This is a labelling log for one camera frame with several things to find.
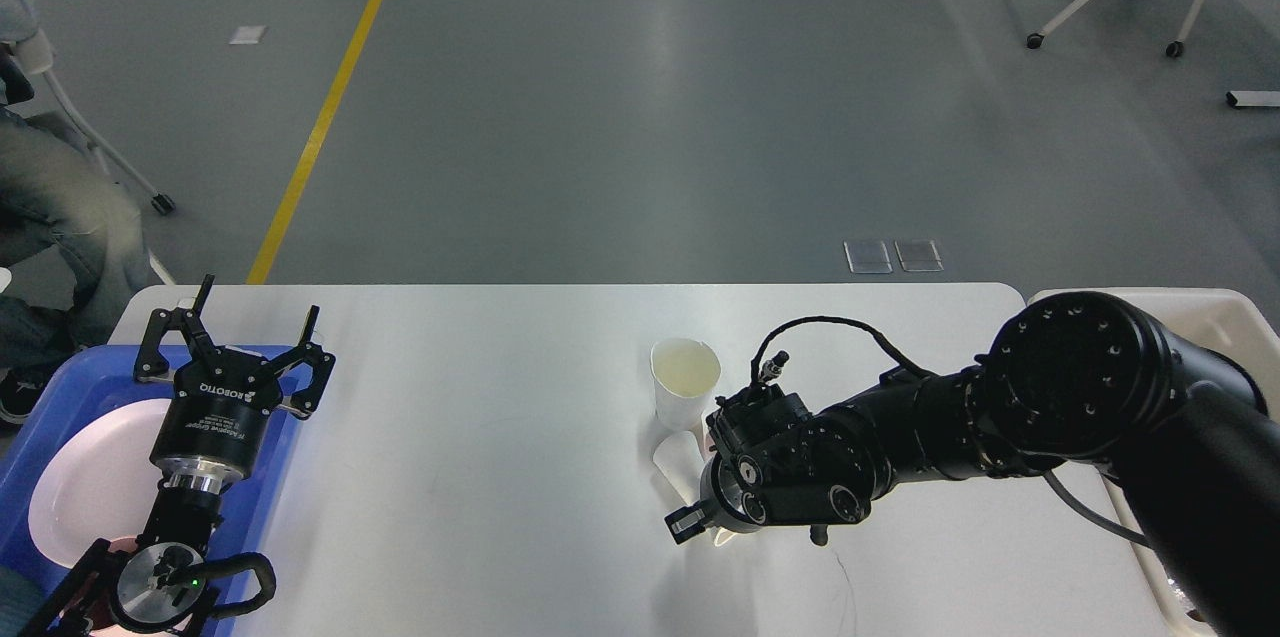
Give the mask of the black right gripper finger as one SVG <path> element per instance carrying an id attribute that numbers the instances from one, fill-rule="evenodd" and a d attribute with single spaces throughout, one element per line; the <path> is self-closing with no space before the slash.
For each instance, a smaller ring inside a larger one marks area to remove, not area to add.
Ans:
<path id="1" fill-rule="evenodd" d="M 687 505 L 666 515 L 666 528 L 676 545 L 684 545 L 714 530 L 716 523 L 705 505 Z"/>

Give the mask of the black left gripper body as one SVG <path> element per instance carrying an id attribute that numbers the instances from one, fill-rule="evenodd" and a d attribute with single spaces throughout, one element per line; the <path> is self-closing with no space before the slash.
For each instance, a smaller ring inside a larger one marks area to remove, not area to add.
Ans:
<path id="1" fill-rule="evenodd" d="M 178 368 L 174 397 L 166 409 L 148 460 L 163 475 L 210 475 L 233 485 L 253 475 L 270 414 L 282 403 L 275 379 L 227 382 L 202 367 Z"/>

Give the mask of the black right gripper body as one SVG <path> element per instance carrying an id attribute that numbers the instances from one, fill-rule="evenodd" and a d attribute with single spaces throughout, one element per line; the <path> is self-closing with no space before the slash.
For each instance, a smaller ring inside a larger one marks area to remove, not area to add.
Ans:
<path id="1" fill-rule="evenodd" d="M 760 531 L 763 524 L 755 523 L 742 507 L 744 491 L 739 486 L 733 469 L 724 464 L 721 455 L 714 455 L 705 464 L 700 485 L 698 508 L 700 523 L 707 530 L 727 530 L 737 535 L 750 535 Z"/>

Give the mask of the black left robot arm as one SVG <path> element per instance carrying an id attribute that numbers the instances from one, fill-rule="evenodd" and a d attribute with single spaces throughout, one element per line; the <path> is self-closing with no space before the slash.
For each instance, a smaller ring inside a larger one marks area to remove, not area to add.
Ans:
<path id="1" fill-rule="evenodd" d="M 189 306 L 154 310 L 132 379 L 172 386 L 148 459 L 157 495 L 129 550 L 95 540 L 19 628 L 22 636 L 87 636 L 93 614 L 136 634 L 197 636 L 212 620 L 241 617 L 276 592 L 270 560 L 244 551 L 210 558 L 224 495 L 251 478 L 273 414 L 308 420 L 337 359 L 315 340 L 311 306 L 296 345 L 266 358 L 215 344 L 202 312 L 207 274 Z"/>

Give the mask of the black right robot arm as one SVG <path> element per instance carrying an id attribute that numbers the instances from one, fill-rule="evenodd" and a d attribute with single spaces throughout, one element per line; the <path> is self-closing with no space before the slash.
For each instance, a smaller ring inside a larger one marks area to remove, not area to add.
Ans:
<path id="1" fill-rule="evenodd" d="M 868 333 L 893 367 L 812 412 L 785 391 L 804 324 Z M 908 358 L 855 318 L 795 318 L 763 338 L 749 379 L 705 420 L 698 498 L 676 544 L 717 528 L 805 527 L 823 546 L 900 485 L 1046 478 L 1078 514 L 1155 553 L 1220 636 L 1277 633 L 1279 436 L 1236 359 L 1106 292 L 1057 292 L 1009 318 L 955 374 Z"/>

